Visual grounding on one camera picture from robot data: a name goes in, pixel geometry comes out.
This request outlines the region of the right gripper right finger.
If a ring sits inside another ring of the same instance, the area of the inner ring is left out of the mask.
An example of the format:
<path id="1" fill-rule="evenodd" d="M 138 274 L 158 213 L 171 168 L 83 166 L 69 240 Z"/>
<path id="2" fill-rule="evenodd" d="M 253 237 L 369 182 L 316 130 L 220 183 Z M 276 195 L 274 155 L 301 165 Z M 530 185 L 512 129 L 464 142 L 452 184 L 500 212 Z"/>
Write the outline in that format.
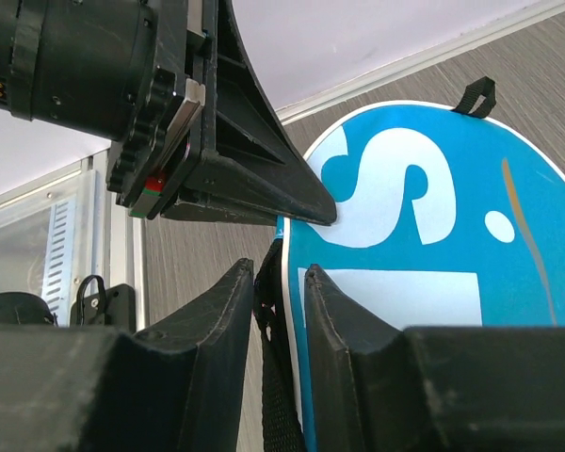
<path id="1" fill-rule="evenodd" d="M 565 451 L 565 328 L 398 331 L 305 277 L 320 451 Z"/>

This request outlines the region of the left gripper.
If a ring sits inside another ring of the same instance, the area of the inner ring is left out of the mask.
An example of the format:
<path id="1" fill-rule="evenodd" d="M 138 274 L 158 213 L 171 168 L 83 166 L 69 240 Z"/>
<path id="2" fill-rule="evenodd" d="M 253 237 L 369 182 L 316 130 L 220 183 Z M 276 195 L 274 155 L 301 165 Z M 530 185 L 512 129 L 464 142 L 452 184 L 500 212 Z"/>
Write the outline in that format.
<path id="1" fill-rule="evenodd" d="M 0 1 L 0 108 L 110 141 L 106 187 L 155 218 L 197 154 L 200 1 Z"/>

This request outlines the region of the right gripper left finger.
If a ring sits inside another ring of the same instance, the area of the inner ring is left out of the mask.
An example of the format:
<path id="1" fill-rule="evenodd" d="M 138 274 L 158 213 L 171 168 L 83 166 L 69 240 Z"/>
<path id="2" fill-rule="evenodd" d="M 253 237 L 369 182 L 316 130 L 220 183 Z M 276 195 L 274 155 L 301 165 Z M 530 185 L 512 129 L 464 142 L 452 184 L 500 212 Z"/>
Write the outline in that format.
<path id="1" fill-rule="evenodd" d="M 0 294 L 0 451 L 233 451 L 253 263 L 135 334 Z"/>

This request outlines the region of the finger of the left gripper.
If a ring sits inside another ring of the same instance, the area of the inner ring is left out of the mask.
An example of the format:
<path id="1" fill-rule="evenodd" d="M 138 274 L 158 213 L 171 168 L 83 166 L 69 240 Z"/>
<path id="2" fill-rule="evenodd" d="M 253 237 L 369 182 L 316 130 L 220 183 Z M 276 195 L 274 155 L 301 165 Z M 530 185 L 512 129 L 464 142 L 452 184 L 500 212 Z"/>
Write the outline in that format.
<path id="1" fill-rule="evenodd" d="M 289 217 L 330 225 L 335 202 L 284 131 L 250 65 L 229 1 L 203 2 L 202 115 L 171 159 L 163 218 L 273 225 Z"/>

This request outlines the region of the blue racket bag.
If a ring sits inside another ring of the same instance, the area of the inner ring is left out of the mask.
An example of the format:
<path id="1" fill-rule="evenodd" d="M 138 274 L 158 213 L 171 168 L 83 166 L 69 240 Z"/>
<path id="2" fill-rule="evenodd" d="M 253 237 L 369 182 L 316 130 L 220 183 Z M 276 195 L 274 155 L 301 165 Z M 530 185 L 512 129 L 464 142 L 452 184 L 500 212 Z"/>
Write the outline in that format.
<path id="1" fill-rule="evenodd" d="M 277 222 L 260 270 L 282 280 L 292 394 L 313 407 L 305 276 L 332 271 L 370 312 L 412 327 L 565 328 L 565 175 L 491 118 L 495 84 L 455 107 L 362 107 L 306 154 L 337 219 Z"/>

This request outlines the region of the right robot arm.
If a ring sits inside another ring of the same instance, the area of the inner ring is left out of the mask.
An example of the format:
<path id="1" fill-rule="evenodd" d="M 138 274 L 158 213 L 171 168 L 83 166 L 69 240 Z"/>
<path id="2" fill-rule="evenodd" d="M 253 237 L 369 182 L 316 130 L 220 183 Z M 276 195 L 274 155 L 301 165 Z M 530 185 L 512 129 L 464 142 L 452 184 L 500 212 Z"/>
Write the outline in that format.
<path id="1" fill-rule="evenodd" d="M 274 266 L 240 260 L 143 331 L 131 287 L 86 285 L 64 310 L 0 293 L 0 451 L 235 450 L 252 320 L 266 451 L 565 451 L 565 328 L 399 330 L 313 266 L 305 411 Z"/>

